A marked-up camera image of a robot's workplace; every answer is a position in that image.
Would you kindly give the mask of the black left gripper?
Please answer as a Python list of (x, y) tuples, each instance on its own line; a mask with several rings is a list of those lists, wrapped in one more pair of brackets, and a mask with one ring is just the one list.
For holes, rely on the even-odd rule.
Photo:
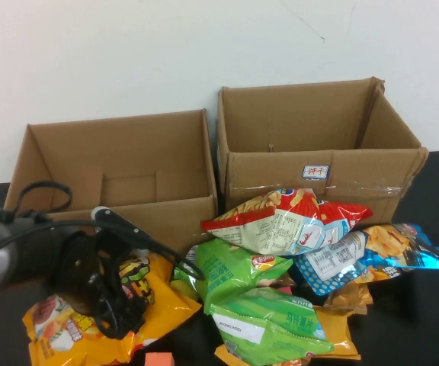
[(147, 302), (144, 297), (127, 298), (120, 280), (104, 276), (98, 256), (98, 235), (82, 230), (61, 230), (62, 240), (50, 288), (76, 312), (90, 315), (102, 334), (110, 339), (123, 339), (130, 330), (145, 323)]

